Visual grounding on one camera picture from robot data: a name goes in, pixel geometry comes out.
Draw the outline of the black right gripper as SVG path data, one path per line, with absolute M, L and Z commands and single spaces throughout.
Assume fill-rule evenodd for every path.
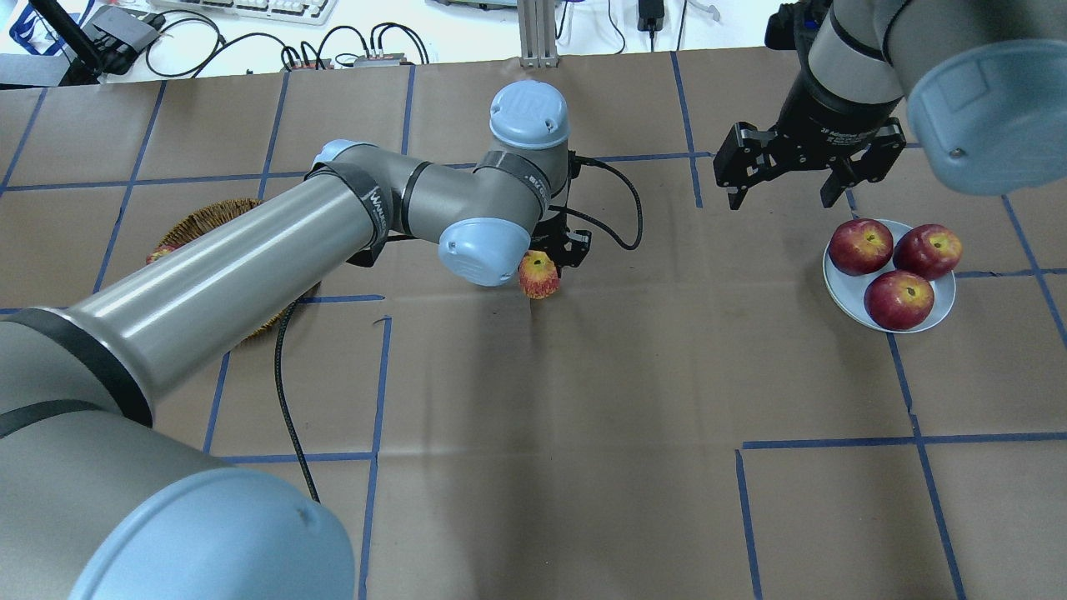
M 899 99 L 854 102 L 828 90 L 811 72 L 798 73 L 777 121 L 766 132 L 737 122 L 714 158 L 715 179 L 739 210 L 757 183 L 795 171 L 829 170 L 819 195 L 831 208 L 861 181 L 883 181 L 906 145 Z

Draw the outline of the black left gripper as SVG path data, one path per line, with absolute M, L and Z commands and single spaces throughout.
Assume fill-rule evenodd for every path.
M 569 227 L 566 214 L 566 209 L 569 208 L 571 181 L 579 172 L 577 153 L 568 149 L 563 179 L 550 195 L 550 207 L 531 234 L 529 249 L 545 253 L 556 271 L 579 267 L 591 246 L 592 232 L 589 228 Z

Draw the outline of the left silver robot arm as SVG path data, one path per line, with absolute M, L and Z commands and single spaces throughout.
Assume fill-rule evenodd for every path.
M 155 407 L 393 233 L 495 288 L 567 198 L 550 83 L 490 102 L 469 172 L 328 142 L 304 180 L 71 307 L 3 319 L 4 599 L 351 599 L 343 523 L 274 475 L 156 432 Z

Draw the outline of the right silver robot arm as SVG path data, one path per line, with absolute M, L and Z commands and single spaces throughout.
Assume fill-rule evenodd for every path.
M 1064 179 L 1063 1 L 796 1 L 764 43 L 799 72 L 767 130 L 737 122 L 713 160 L 736 210 L 751 187 L 828 171 L 827 208 L 883 181 L 906 108 L 934 175 L 956 193 L 1005 195 Z

